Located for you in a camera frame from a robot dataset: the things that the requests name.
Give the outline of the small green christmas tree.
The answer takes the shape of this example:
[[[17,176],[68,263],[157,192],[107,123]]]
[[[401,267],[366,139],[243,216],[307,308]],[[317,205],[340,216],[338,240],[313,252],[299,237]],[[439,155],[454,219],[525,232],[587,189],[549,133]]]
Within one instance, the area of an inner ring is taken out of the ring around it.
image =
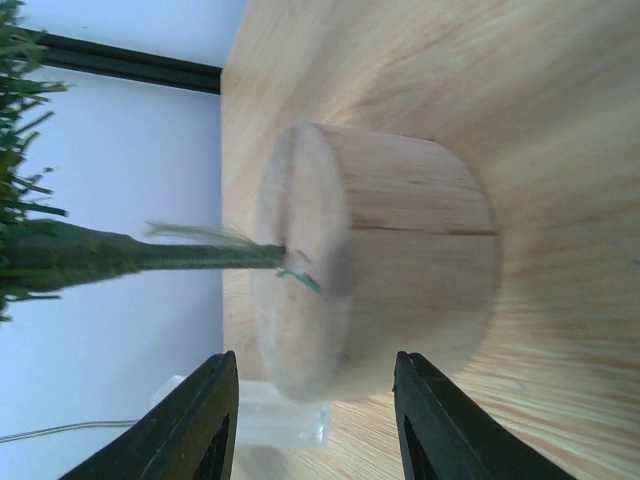
[[[499,240],[479,185],[438,144],[319,123],[238,130],[254,236],[153,222],[146,241],[64,219],[1,236],[7,299],[148,271],[247,270],[269,379],[296,403],[383,392],[400,350],[445,371],[478,347]]]

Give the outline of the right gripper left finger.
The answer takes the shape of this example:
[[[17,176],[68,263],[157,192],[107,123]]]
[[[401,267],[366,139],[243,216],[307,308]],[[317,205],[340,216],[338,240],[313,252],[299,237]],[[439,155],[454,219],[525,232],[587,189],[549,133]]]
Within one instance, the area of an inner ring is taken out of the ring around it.
[[[133,427],[62,479],[229,479],[238,409],[235,354],[215,354]]]

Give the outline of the fairy light string white beads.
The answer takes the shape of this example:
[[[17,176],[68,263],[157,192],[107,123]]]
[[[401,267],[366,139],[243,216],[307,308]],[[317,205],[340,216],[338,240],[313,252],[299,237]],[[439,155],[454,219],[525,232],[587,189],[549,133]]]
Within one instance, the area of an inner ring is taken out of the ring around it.
[[[156,407],[186,379],[174,375],[153,395]],[[239,381],[236,445],[274,448],[326,448],[329,444],[329,403],[295,404],[272,383]],[[87,421],[1,436],[1,444],[87,429],[131,428],[136,420]]]

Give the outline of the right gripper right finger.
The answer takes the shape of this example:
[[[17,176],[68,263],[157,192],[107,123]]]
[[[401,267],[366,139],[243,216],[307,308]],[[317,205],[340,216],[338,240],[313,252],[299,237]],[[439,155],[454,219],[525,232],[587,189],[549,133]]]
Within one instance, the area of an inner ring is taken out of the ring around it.
[[[419,353],[401,351],[394,404],[404,477],[421,480],[570,480]]]

